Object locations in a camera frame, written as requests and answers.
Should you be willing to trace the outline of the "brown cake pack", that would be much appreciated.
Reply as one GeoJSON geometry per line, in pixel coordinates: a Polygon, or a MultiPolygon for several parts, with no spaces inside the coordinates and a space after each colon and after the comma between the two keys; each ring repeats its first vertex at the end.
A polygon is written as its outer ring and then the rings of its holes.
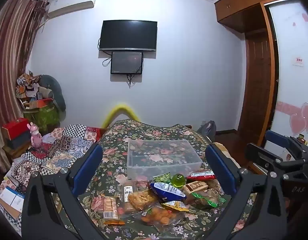
{"type": "Polygon", "coordinates": [[[187,183],[182,187],[182,191],[185,194],[192,194],[198,191],[204,191],[208,188],[208,184],[204,181],[193,181],[191,183],[187,183]]]}

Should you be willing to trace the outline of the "blue white snack bag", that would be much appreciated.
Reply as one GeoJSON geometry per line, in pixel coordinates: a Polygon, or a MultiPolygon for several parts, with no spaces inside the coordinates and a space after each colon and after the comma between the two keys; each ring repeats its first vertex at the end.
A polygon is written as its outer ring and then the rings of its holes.
{"type": "Polygon", "coordinates": [[[155,182],[150,184],[153,192],[165,202],[183,201],[187,196],[176,187],[167,183],[155,182]]]}

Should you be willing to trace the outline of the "green pastry pack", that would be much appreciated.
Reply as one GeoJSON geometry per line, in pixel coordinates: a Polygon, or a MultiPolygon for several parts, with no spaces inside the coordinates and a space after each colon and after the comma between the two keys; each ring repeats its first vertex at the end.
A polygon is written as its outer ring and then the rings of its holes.
{"type": "Polygon", "coordinates": [[[196,207],[201,209],[216,208],[226,202],[226,199],[213,189],[206,192],[194,192],[191,196],[194,198],[196,207]]]}

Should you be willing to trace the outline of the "red gift box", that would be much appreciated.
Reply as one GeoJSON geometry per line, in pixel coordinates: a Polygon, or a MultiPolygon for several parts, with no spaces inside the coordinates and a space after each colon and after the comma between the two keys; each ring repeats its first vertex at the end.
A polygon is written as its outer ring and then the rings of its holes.
{"type": "Polygon", "coordinates": [[[29,121],[26,118],[18,118],[2,126],[2,135],[5,139],[13,140],[19,135],[27,132],[29,121]]]}

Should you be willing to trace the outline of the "clutter pile of cloths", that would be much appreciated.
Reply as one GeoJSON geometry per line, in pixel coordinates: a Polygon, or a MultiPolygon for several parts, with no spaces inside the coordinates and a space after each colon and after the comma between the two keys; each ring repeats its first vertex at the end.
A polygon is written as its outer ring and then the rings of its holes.
{"type": "Polygon", "coordinates": [[[42,108],[54,100],[52,77],[31,71],[17,78],[16,97],[23,110],[42,108]]]}

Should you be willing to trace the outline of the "grey pillow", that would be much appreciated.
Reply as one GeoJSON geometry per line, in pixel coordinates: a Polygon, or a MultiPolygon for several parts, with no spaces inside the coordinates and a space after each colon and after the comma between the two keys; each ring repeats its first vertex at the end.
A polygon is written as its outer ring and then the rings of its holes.
{"type": "Polygon", "coordinates": [[[62,89],[58,81],[50,75],[42,75],[39,85],[50,89],[53,92],[53,99],[61,112],[65,112],[66,104],[62,94],[62,89]]]}

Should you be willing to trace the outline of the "orange balls snack bag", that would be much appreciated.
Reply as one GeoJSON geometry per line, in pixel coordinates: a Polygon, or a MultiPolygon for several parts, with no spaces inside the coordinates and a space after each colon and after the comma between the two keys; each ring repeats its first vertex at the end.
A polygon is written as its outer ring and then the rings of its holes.
{"type": "Polygon", "coordinates": [[[150,225],[170,225],[181,219],[179,211],[165,209],[162,206],[154,205],[142,211],[140,220],[150,225]]]}

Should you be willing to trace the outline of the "yellow fries snack bag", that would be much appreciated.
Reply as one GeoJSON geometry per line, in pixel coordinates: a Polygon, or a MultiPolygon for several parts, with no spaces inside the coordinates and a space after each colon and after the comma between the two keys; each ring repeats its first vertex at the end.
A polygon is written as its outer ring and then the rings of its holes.
{"type": "Polygon", "coordinates": [[[172,211],[189,212],[189,208],[183,202],[178,200],[162,203],[162,206],[172,211]]]}

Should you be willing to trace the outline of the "orange cracker pack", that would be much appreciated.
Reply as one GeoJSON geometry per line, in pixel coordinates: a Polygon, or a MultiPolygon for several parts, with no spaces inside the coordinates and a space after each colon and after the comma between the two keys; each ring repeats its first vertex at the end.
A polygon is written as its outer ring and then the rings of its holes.
{"type": "Polygon", "coordinates": [[[116,199],[104,196],[103,198],[103,223],[107,225],[125,225],[120,218],[116,205],[116,199]]]}

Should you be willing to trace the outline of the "large black wall television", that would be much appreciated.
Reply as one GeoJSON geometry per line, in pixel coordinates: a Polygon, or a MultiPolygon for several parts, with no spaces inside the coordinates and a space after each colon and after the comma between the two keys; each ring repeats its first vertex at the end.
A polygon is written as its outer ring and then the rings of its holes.
{"type": "Polygon", "coordinates": [[[155,21],[103,21],[98,49],[156,51],[157,31],[155,21]]]}

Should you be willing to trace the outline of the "red snack bag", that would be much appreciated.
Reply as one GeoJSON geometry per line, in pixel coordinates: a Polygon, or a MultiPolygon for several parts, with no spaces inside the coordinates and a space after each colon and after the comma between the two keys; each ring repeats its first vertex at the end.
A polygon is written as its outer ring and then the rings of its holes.
{"type": "Polygon", "coordinates": [[[216,179],[216,176],[212,170],[204,170],[192,172],[187,176],[188,180],[206,181],[216,179]]]}

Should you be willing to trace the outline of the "white air conditioner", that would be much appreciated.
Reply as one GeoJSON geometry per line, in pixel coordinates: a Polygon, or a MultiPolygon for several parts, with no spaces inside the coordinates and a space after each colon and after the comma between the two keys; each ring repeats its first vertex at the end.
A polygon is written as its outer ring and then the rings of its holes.
{"type": "Polygon", "coordinates": [[[54,0],[49,4],[48,18],[55,18],[72,12],[91,9],[96,0],[54,0]]]}

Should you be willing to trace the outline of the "clear fried snack pack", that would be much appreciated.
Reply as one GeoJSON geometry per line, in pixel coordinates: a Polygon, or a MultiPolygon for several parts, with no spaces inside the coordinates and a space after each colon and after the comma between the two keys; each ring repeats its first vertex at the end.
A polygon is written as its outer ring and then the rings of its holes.
{"type": "Polygon", "coordinates": [[[139,211],[143,210],[145,207],[156,202],[157,200],[157,195],[151,189],[136,191],[128,195],[128,201],[136,210],[139,211]]]}

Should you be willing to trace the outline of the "small brown label pack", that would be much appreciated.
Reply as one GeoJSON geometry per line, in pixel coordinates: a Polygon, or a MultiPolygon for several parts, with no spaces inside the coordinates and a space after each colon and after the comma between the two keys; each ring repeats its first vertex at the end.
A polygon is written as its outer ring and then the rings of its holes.
{"type": "Polygon", "coordinates": [[[134,191],[134,186],[132,184],[126,184],[123,186],[123,201],[129,202],[128,196],[133,193],[134,191]]]}

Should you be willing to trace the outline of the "small black wall monitor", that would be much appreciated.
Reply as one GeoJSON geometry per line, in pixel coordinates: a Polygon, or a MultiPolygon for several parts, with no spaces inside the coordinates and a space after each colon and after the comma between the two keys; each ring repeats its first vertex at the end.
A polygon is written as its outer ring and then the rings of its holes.
{"type": "Polygon", "coordinates": [[[143,53],[135,51],[113,51],[111,54],[111,74],[141,74],[143,53]]]}

